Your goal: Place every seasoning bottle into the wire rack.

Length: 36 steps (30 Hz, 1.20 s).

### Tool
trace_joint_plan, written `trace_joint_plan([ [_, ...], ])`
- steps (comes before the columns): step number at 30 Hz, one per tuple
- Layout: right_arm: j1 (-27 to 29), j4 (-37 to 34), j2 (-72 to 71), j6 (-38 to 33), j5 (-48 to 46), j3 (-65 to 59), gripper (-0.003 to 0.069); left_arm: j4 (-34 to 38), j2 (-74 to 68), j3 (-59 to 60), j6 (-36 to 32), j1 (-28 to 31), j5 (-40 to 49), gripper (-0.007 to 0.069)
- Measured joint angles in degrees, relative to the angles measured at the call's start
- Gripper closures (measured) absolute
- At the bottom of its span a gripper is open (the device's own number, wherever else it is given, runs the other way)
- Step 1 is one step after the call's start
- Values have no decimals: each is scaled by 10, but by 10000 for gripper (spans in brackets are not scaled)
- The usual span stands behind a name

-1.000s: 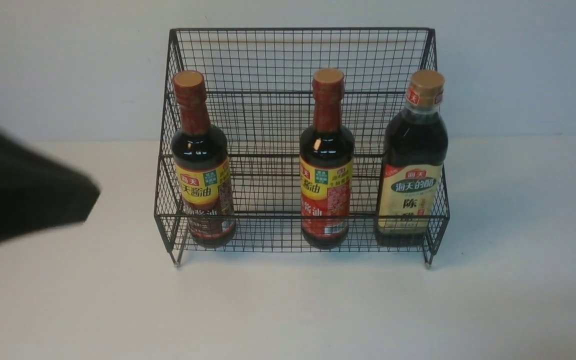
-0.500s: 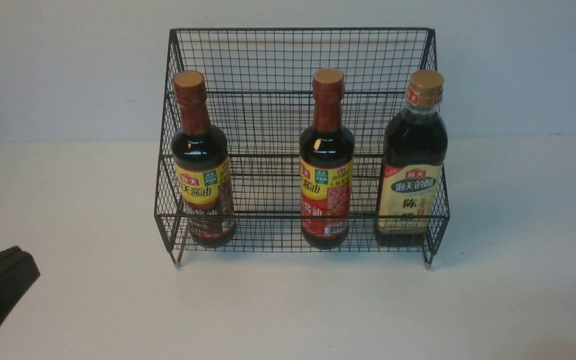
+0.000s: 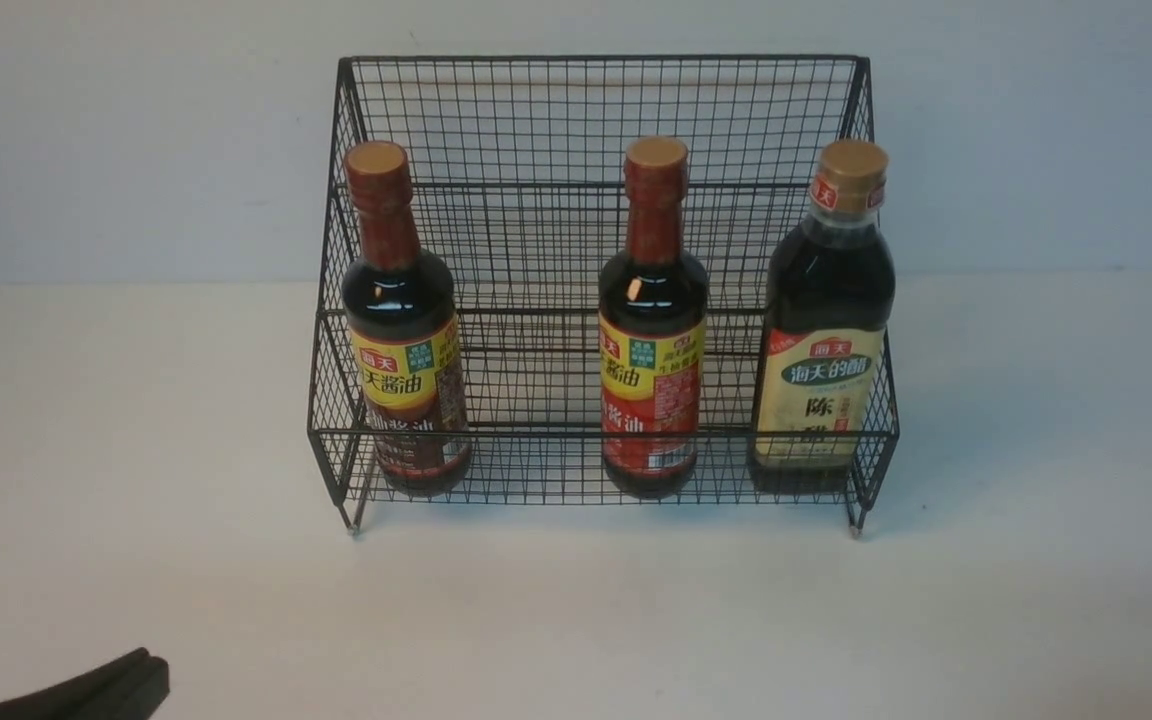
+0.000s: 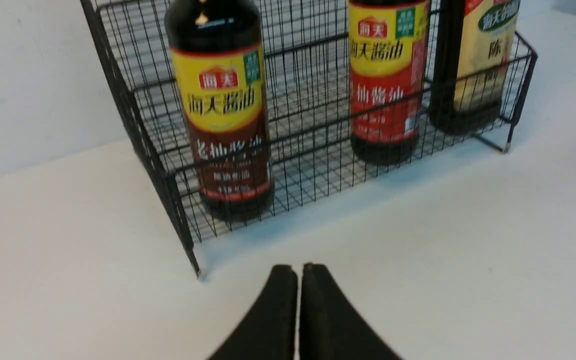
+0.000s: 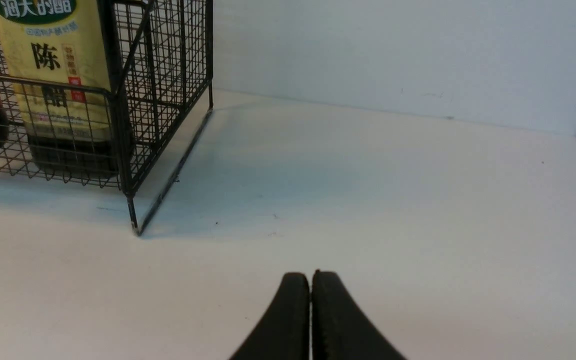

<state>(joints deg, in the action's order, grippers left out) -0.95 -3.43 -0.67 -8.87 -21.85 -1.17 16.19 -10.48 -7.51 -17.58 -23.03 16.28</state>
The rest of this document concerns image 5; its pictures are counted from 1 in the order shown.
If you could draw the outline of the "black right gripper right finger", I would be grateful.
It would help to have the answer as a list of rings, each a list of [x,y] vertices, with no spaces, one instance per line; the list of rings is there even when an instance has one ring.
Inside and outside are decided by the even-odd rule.
[[[311,285],[314,360],[404,360],[366,317],[333,271],[318,269]]]

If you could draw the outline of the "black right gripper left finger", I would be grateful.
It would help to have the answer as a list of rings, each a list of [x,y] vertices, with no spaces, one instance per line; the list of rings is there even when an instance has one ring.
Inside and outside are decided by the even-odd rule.
[[[300,272],[285,273],[269,307],[232,360],[308,360],[310,287]]]

